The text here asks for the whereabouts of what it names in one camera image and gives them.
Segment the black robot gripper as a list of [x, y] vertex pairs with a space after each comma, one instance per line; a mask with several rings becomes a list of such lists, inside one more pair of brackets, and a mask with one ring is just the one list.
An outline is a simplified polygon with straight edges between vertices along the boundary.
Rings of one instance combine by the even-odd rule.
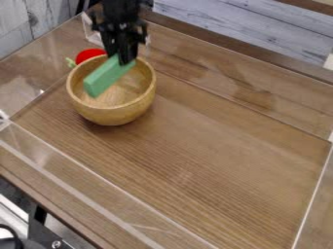
[[119, 49], [120, 65], [136, 58], [137, 44], [147, 40], [147, 22], [139, 17], [140, 7], [141, 0], [101, 0], [101, 11], [89, 14], [92, 29], [100, 32], [108, 57]]

